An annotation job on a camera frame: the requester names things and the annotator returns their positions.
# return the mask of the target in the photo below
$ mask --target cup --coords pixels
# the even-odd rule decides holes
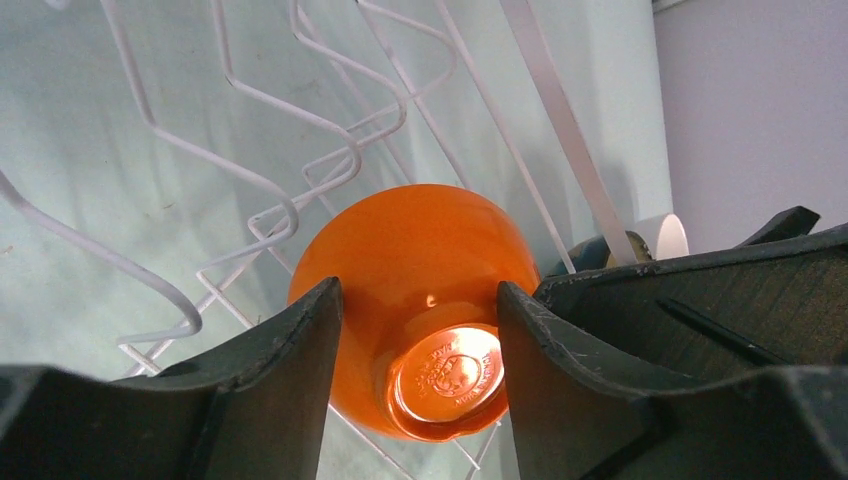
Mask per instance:
[[[289,302],[339,277],[344,319],[330,403],[383,435],[444,442],[507,410],[498,283],[539,272],[510,218],[460,188],[411,185],[330,221],[298,263]]]

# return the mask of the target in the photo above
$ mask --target white metal wire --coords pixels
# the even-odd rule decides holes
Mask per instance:
[[[57,9],[65,8],[68,3],[70,3],[70,0],[46,1]],[[327,200],[325,194],[333,189],[341,187],[359,174],[362,167],[362,151],[364,148],[376,142],[382,142],[389,151],[394,163],[397,165],[403,180],[407,183],[415,181],[414,173],[410,169],[410,163],[402,159],[403,156],[401,155],[400,150],[389,138],[390,135],[396,132],[404,124],[407,114],[407,103],[409,101],[412,101],[418,109],[439,147],[444,152],[445,158],[454,169],[461,184],[468,188],[470,186],[468,175],[457,160],[457,155],[454,153],[454,150],[450,147],[450,142],[448,141],[443,128],[440,126],[436,118],[430,113],[425,102],[426,94],[438,88],[439,85],[442,85],[451,77],[457,68],[458,58],[460,57],[468,69],[490,116],[494,120],[507,149],[512,155],[515,164],[518,167],[518,170],[542,215],[545,227],[554,241],[557,252],[565,263],[568,271],[574,271],[574,267],[571,264],[565,244],[557,231],[539,190],[536,188],[536,185],[530,176],[524,159],[516,146],[516,142],[507,129],[505,118],[497,107],[494,98],[489,91],[480,70],[477,68],[474,58],[469,52],[459,28],[457,27],[444,0],[433,0],[433,3],[447,27],[447,33],[423,24],[415,19],[400,15],[385,7],[371,3],[370,0],[357,1],[359,10],[368,25],[368,28],[372,31],[378,44],[389,59],[392,68],[400,79],[401,85],[395,85],[382,74],[331,49],[327,45],[321,33],[317,31],[314,23],[311,21],[307,13],[300,7],[299,3],[299,0],[289,0],[288,4],[289,27],[291,28],[292,33],[294,33],[295,37],[304,46],[304,48],[308,48],[309,50],[327,58],[348,93],[356,100],[357,104],[362,109],[362,118],[347,127],[337,125],[334,122],[307,110],[301,109],[286,102],[285,100],[274,97],[241,81],[233,70],[222,0],[210,0],[221,66],[224,76],[230,85],[232,85],[233,88],[241,94],[270,105],[286,115],[291,115],[317,128],[330,132],[334,135],[338,135],[346,145],[343,148],[306,162],[301,173],[310,188],[303,194],[292,198],[282,188],[269,179],[207,149],[190,143],[159,126],[155,120],[148,101],[147,94],[139,74],[138,65],[136,64],[130,42],[120,20],[120,14],[116,2],[115,0],[101,0],[101,5],[104,13],[106,14],[115,45],[118,48],[124,72],[130,84],[133,97],[136,101],[139,112],[141,113],[142,119],[153,131],[154,135],[178,148],[196,155],[200,159],[211,163],[218,168],[221,168],[227,174],[233,175],[236,178],[252,184],[256,188],[273,195],[278,202],[277,205],[253,215],[248,220],[247,227],[257,239],[255,243],[211,260],[197,271],[196,275],[198,280],[208,290],[208,293],[201,298],[197,304],[191,305],[185,296],[183,296],[173,286],[164,282],[161,278],[141,269],[141,267],[133,264],[123,257],[117,256],[114,252],[109,251],[102,245],[96,244],[90,239],[87,239],[87,237],[82,236],[78,232],[73,231],[33,207],[29,204],[29,202],[26,202],[16,190],[14,190],[14,187],[5,175],[0,172],[0,187],[2,187],[0,190],[2,190],[3,196],[7,199],[11,199],[10,201],[13,205],[15,205],[19,210],[22,210],[25,215],[42,225],[49,225],[48,228],[57,232],[72,243],[92,251],[101,258],[107,259],[107,261],[110,261],[110,263],[113,263],[118,268],[129,273],[152,288],[155,288],[172,301],[174,305],[178,306],[185,314],[185,318],[177,322],[171,330],[165,332],[167,335],[164,335],[163,332],[156,332],[155,334],[142,334],[123,339],[124,341],[119,345],[120,349],[136,362],[136,364],[126,372],[127,376],[138,375],[145,371],[151,374],[160,373],[162,368],[155,363],[156,358],[159,357],[176,338],[191,334],[186,332],[196,331],[200,326],[200,314],[215,301],[218,301],[221,305],[223,305],[245,328],[251,328],[254,326],[255,322],[248,319],[248,317],[227,296],[227,288],[232,285],[232,283],[238,279],[239,276],[247,270],[247,268],[249,268],[249,266],[264,250],[268,250],[286,271],[290,274],[293,272],[292,262],[277,248],[277,246],[297,231],[300,220],[299,212],[314,199],[318,198],[327,207],[331,214],[336,213],[336,209],[331,205],[329,200]],[[408,74],[408,70],[405,68],[403,61],[396,55],[395,49],[392,48],[391,41],[382,30],[380,23],[377,21],[377,17],[397,22],[405,27],[428,35],[439,41],[442,45],[444,45],[449,56],[447,69],[428,82],[424,87],[418,88],[415,81]],[[356,72],[357,74],[362,75],[386,88],[387,91],[389,91],[394,97],[394,104],[379,109],[374,107],[366,99],[366,96],[357,87],[356,83],[351,79],[349,70]],[[390,126],[380,128],[378,124],[381,123],[381,120],[394,112],[397,112],[397,119]],[[362,135],[362,137],[356,138],[354,133]],[[314,170],[328,162],[337,163],[333,166],[329,173],[321,178],[320,181],[315,181],[313,173]],[[277,220],[276,224],[271,229],[263,232],[259,228],[258,225],[260,221],[270,215],[280,213],[283,214],[282,218]],[[231,262],[233,260],[237,260],[237,265],[227,275],[225,275],[221,281],[215,283],[206,276],[205,271],[209,268]],[[146,272],[149,276],[140,274],[140,272]],[[175,335],[173,334],[174,332],[182,333],[180,335]],[[155,343],[142,353],[135,346],[129,344],[138,342]],[[413,475],[403,465],[401,465],[400,462],[381,449],[379,445],[371,440],[362,430],[344,418],[344,416],[332,406],[329,407],[329,410],[332,414],[338,416],[349,428],[351,428],[357,437],[363,441],[364,445],[377,452],[380,457],[385,460],[387,465],[396,470],[402,477],[414,480]],[[483,459],[487,454],[495,435],[499,431],[500,426],[501,422],[498,421],[489,430],[483,445],[476,454],[472,454],[460,442],[452,442],[470,464],[470,469],[466,476],[467,480],[472,480],[478,472],[481,471]]]

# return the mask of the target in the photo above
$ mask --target gray wall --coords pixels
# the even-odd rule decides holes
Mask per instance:
[[[848,1],[689,0],[655,17],[674,209],[693,253],[804,205],[848,222]]]

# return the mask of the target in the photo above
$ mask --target orange plastic dish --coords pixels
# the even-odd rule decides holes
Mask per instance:
[[[347,418],[443,442],[506,412],[497,287],[532,292],[539,273],[495,204],[444,185],[365,198],[306,249],[289,303],[331,276],[341,279],[344,320],[330,401]]]

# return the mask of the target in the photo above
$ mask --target black object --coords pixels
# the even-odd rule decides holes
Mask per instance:
[[[522,478],[848,478],[848,226],[789,212],[752,245],[502,284]]]
[[[0,368],[0,478],[313,479],[341,328],[327,279],[156,377]]]

